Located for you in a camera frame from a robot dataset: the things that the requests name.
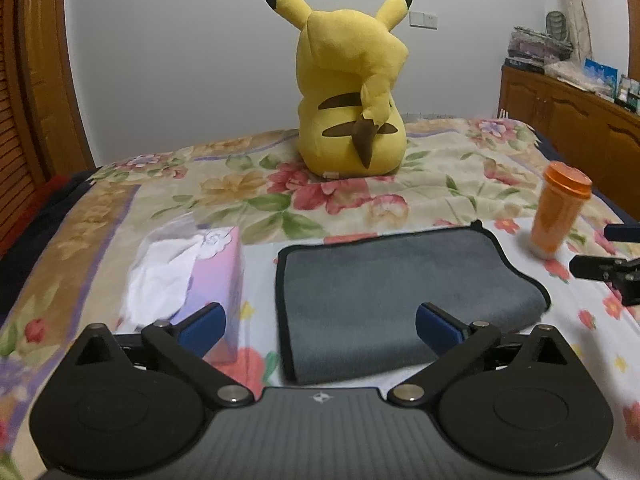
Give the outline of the stack of folded fabrics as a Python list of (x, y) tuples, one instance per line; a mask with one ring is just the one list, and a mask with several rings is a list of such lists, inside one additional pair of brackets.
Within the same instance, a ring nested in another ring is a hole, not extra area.
[(548, 64), (566, 61), (572, 53), (570, 42), (556, 40), (543, 32), (525, 27), (515, 27), (511, 32), (504, 65), (543, 74)]

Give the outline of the floral blanket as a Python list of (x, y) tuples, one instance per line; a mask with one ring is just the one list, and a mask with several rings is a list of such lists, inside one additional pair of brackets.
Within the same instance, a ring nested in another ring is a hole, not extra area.
[[(296, 132), (276, 130), (113, 162), (85, 181), (2, 327), (2, 477), (42, 474), (28, 431), (32, 402), (87, 324), (118, 326), (140, 243), (172, 219), (237, 226), (245, 247), (532, 218), (548, 160), (531, 126), (443, 119), (407, 131), (405, 160), (389, 177), (320, 181), (298, 157)], [(564, 246), (573, 244), (575, 255), (637, 257), (636, 246), (604, 238), (618, 220), (593, 198)]]

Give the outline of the wooden cabinet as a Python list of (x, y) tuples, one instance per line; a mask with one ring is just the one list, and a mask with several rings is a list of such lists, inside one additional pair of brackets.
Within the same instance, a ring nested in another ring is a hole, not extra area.
[(503, 66), (500, 110), (541, 134), (598, 191), (639, 218), (639, 117), (556, 79)]

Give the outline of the wooden slatted wardrobe door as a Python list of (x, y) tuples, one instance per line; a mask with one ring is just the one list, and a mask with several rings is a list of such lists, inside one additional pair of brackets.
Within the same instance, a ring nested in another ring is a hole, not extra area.
[(1, 248), (13, 245), (68, 177), (94, 166), (64, 0), (1, 0)]

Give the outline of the yellow Pikachu plush toy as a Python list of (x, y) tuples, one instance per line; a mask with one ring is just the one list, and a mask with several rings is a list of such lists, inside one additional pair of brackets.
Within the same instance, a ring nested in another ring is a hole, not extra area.
[(385, 176), (402, 163), (404, 122), (393, 98), (409, 51), (394, 28), (412, 0), (385, 0), (373, 15), (314, 10), (305, 0), (266, 0), (299, 31), (298, 150), (325, 179)]

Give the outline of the green fan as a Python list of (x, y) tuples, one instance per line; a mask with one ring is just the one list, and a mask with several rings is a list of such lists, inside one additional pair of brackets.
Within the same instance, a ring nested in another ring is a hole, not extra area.
[(566, 17), (561, 11), (550, 11), (546, 15), (546, 34), (556, 41), (568, 40)]

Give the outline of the white wall switch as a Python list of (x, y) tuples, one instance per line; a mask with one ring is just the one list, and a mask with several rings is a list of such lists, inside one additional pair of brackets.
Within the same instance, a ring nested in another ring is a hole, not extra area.
[(409, 12), (409, 26), (414, 28), (438, 29), (438, 16), (424, 12)]

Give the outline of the blue picture box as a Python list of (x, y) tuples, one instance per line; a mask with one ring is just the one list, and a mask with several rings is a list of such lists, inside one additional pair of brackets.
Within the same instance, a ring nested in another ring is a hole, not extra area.
[(582, 69), (593, 91), (606, 98), (614, 98), (617, 89), (618, 70), (586, 58)]

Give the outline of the beige patterned curtain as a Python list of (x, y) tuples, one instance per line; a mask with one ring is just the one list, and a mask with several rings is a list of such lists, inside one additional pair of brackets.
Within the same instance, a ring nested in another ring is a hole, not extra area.
[(566, 19), (570, 42), (573, 45), (572, 58), (578, 63), (592, 57), (590, 26), (586, 10), (586, 0), (565, 0)]

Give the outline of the orange lidded cup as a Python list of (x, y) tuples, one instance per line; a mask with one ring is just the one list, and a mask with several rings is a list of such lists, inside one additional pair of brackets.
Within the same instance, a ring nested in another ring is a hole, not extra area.
[(552, 259), (592, 194), (592, 181), (564, 162), (549, 162), (529, 235), (532, 251)]

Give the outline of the white strawberry print cloth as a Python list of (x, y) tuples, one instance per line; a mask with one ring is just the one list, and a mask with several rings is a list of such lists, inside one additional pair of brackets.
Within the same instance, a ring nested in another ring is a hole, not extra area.
[[(616, 293), (601, 283), (568, 274), (573, 244), (554, 260), (536, 258), (527, 248), (529, 218), (486, 221), (518, 270), (543, 284), (551, 307), (542, 322), (555, 326), (603, 392), (614, 416), (613, 434), (598, 466), (609, 479), (639, 475), (639, 325)], [(245, 246), (243, 302), (239, 310), (239, 348), (222, 372), (255, 394), (284, 383), (278, 349), (274, 280), (277, 256), (285, 243)]]

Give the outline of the purple and grey towel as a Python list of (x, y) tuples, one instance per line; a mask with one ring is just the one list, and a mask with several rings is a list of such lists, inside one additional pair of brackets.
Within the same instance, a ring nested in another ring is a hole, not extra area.
[(299, 386), (434, 360), (414, 324), (427, 302), (464, 324), (487, 321), (506, 333), (537, 323), (551, 304), (544, 285), (510, 263), (478, 221), (285, 247), (274, 299), (283, 375)]

